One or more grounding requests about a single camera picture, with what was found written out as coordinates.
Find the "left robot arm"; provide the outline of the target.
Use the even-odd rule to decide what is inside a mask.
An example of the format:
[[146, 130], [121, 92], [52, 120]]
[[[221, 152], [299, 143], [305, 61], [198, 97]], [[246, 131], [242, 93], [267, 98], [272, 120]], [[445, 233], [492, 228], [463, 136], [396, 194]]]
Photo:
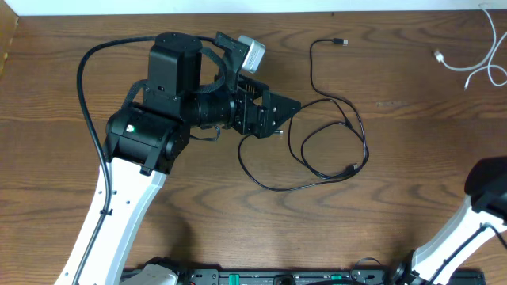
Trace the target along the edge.
[[243, 36], [179, 32], [152, 38], [135, 82], [96, 141], [100, 174], [60, 284], [118, 284], [140, 223], [194, 127], [269, 137], [301, 108], [252, 79], [263, 45]]

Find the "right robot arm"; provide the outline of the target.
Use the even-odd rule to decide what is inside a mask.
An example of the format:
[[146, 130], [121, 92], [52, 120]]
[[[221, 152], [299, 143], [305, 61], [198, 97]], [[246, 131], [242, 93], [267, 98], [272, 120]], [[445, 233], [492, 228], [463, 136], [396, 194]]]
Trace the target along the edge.
[[455, 270], [492, 237], [505, 245], [506, 157], [483, 158], [469, 172], [457, 212], [426, 244], [411, 251], [391, 284], [448, 284]]

